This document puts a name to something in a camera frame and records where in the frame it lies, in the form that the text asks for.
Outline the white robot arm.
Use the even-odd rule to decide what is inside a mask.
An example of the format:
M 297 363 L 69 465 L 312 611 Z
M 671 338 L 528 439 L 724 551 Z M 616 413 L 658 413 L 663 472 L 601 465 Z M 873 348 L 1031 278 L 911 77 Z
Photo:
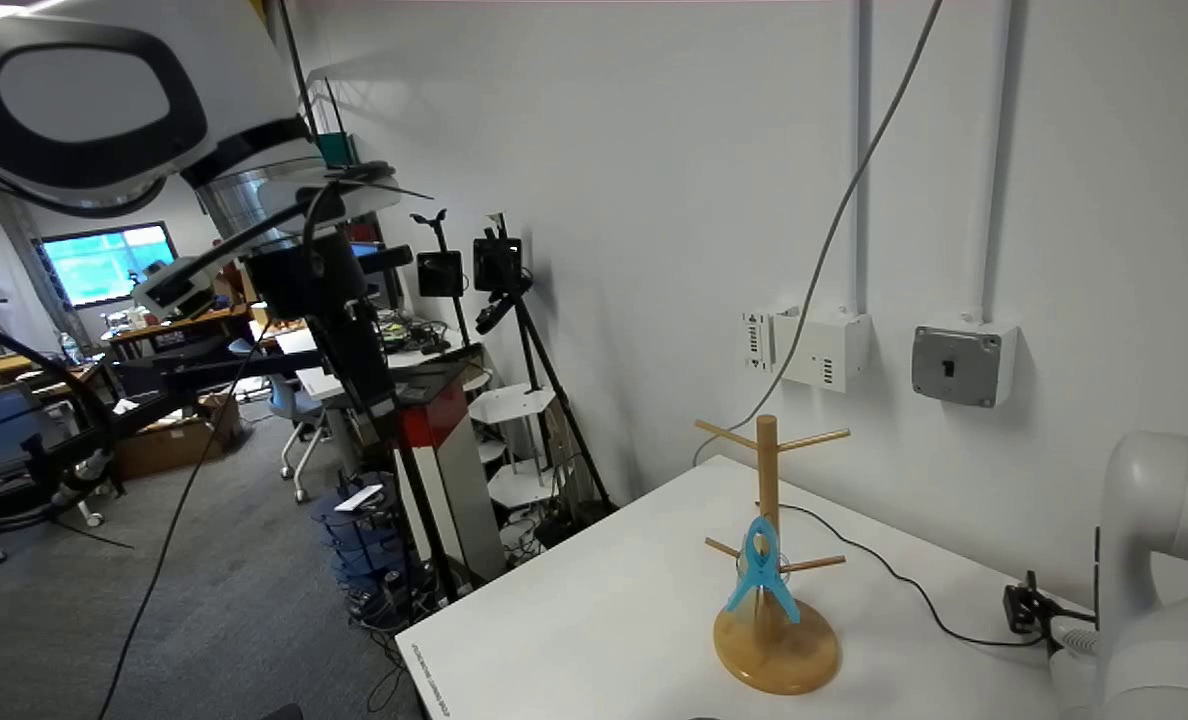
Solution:
M 1100 504 L 1100 715 L 1188 720 L 1188 434 L 1113 447 Z

